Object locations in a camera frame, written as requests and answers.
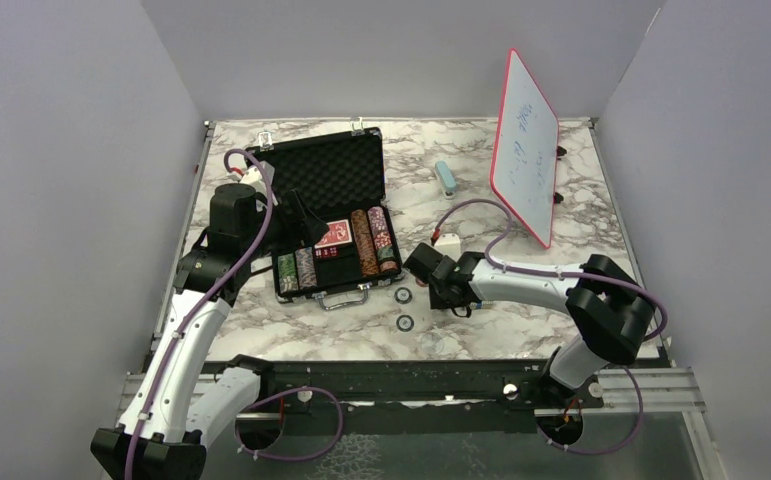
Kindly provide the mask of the aluminium rail frame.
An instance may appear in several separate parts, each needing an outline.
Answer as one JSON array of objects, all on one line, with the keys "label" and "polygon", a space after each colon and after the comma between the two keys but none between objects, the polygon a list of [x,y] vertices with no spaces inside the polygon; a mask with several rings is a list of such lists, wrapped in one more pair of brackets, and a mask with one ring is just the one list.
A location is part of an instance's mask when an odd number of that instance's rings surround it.
[{"label": "aluminium rail frame", "polygon": [[544,361],[270,362],[238,356],[199,366],[194,379],[159,394],[142,432],[125,419],[99,429],[91,451],[114,479],[197,479],[218,436],[233,431],[245,453],[269,458],[281,437],[324,436],[321,454],[351,434],[499,432],[537,435],[561,452],[588,456],[589,415],[633,415],[637,436],[650,413],[706,409],[688,369],[611,368],[573,393],[549,383]]}]

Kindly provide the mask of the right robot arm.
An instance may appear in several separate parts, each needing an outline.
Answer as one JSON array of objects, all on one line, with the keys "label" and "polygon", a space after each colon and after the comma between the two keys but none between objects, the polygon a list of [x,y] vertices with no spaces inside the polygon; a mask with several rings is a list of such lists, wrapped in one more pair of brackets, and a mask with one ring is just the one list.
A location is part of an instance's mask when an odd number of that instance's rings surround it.
[{"label": "right robot arm", "polygon": [[647,338],[656,302],[605,255],[580,265],[505,265],[480,252],[454,260],[419,244],[404,262],[425,283],[435,309],[469,309],[475,303],[513,302],[567,314],[577,328],[538,380],[540,398],[561,407],[595,373],[615,364],[631,365]]}]

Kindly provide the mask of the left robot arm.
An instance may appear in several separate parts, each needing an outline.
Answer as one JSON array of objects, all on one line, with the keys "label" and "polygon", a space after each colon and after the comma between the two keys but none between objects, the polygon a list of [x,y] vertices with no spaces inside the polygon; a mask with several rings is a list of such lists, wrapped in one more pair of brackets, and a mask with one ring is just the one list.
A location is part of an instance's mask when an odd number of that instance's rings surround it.
[{"label": "left robot arm", "polygon": [[253,260],[308,247],[327,224],[297,190],[264,193],[240,183],[215,189],[200,239],[179,260],[162,336],[133,400],[90,450],[113,479],[198,479],[207,453],[235,415],[274,401],[275,384],[233,367],[193,397],[208,350],[252,275]]}]

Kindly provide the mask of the blue brown chip row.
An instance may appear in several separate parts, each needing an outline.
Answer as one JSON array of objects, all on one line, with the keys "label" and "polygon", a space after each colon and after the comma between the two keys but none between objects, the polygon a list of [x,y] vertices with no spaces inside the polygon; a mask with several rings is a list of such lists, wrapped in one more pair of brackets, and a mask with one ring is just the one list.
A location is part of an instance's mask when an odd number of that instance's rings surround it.
[{"label": "blue brown chip row", "polygon": [[312,247],[304,247],[294,253],[298,286],[308,289],[317,286],[316,268]]}]

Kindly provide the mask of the blue fifty chip upper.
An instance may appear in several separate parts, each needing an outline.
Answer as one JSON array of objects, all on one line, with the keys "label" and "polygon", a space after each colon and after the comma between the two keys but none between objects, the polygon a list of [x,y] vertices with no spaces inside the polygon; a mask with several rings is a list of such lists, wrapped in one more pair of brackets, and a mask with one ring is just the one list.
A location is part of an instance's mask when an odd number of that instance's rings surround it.
[{"label": "blue fifty chip upper", "polygon": [[399,304],[408,304],[413,299],[412,291],[406,287],[397,288],[394,292],[394,299]]}]

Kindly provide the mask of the purple red chip row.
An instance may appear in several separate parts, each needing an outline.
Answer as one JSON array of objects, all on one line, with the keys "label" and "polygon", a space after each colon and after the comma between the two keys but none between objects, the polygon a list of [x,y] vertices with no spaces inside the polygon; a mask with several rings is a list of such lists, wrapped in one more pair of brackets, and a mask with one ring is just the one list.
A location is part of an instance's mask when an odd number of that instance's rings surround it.
[{"label": "purple red chip row", "polygon": [[398,264],[383,208],[374,206],[367,211],[367,216],[380,271],[396,271]]}]

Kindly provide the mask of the red dice in case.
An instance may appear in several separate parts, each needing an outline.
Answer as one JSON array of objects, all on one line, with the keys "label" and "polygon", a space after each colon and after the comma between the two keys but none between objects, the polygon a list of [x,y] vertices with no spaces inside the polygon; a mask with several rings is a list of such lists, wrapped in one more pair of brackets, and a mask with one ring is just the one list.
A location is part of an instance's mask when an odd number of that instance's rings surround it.
[{"label": "red dice in case", "polygon": [[339,255],[340,249],[337,246],[329,246],[319,248],[316,251],[316,257],[320,259],[336,258]]}]

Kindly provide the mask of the black poker case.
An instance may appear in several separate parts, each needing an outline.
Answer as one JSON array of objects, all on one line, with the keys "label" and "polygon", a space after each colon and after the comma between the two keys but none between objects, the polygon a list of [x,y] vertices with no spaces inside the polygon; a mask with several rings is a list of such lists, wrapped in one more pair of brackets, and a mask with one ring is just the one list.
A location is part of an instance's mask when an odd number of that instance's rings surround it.
[{"label": "black poker case", "polygon": [[403,262],[395,227],[385,205],[385,165],[383,135],[377,127],[356,125],[352,130],[260,144],[250,153],[274,169],[271,186],[274,194],[298,191],[305,204],[326,223],[347,219],[354,210],[383,208],[393,242],[398,269],[365,277],[361,273],[356,238],[340,249],[336,258],[320,259],[313,248],[317,286],[281,294],[278,288],[277,257],[295,253],[304,247],[278,247],[272,253],[276,297],[283,304],[303,300],[323,303],[327,296],[359,291],[364,297],[374,287],[388,286],[403,276]]}]

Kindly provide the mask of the light blue eraser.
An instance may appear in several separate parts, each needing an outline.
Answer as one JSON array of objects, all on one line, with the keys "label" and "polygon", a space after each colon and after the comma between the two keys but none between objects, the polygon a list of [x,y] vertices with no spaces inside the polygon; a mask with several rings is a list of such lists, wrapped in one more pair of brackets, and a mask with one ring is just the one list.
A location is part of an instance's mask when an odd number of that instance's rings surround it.
[{"label": "light blue eraser", "polygon": [[437,161],[434,164],[434,173],[443,196],[453,198],[457,192],[457,182],[448,164],[443,160]]}]

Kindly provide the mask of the blue fifty chip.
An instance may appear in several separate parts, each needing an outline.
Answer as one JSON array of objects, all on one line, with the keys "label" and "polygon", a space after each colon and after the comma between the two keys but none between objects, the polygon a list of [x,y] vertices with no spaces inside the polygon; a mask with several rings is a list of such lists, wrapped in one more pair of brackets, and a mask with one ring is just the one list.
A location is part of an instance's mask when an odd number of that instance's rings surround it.
[{"label": "blue fifty chip", "polygon": [[406,287],[397,288],[394,292],[394,299],[399,304],[408,304],[413,299],[412,291]]},{"label": "blue fifty chip", "polygon": [[414,319],[410,315],[400,315],[396,319],[395,324],[397,329],[401,332],[409,332],[415,326]]}]

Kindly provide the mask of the orange chip row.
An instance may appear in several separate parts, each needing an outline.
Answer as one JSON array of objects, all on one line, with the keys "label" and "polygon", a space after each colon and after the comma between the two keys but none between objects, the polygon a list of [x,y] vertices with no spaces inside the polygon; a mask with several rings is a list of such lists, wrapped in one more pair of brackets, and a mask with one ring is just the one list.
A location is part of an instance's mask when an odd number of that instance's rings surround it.
[{"label": "orange chip row", "polygon": [[369,277],[379,274],[379,264],[366,212],[361,209],[354,210],[350,220],[356,238],[362,275]]}]

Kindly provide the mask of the red playing card deck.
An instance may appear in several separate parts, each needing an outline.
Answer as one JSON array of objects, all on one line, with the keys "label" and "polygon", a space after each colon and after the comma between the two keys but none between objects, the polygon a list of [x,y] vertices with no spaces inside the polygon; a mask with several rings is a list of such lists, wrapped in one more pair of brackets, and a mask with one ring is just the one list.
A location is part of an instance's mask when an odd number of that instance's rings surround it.
[{"label": "red playing card deck", "polygon": [[347,219],[331,221],[327,223],[328,231],[315,244],[317,249],[346,245],[353,241],[351,223]]}]

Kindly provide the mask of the blue fifty chip lower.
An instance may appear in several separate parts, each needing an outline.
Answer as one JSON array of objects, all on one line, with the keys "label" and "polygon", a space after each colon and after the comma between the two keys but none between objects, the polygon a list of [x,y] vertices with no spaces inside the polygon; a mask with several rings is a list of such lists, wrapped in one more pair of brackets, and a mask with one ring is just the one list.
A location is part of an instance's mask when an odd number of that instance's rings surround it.
[{"label": "blue fifty chip lower", "polygon": [[400,315],[396,319],[395,324],[397,329],[401,332],[409,332],[415,326],[414,319],[410,315]]}]

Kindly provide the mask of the green chip row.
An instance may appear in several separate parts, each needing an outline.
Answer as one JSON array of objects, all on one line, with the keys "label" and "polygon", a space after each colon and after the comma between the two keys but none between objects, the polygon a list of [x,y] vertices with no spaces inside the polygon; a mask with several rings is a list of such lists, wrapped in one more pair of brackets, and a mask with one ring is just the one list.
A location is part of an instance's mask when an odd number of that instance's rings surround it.
[{"label": "green chip row", "polygon": [[288,253],[277,257],[278,288],[281,294],[299,289],[296,256]]}]

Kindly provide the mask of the pink framed whiteboard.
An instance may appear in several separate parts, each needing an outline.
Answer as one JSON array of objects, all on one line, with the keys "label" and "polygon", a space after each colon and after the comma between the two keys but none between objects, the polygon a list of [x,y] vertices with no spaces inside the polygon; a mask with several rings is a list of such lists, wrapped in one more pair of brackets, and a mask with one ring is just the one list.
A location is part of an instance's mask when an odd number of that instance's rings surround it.
[{"label": "pink framed whiteboard", "polygon": [[489,184],[545,249],[552,244],[559,118],[520,53],[508,52]]}]

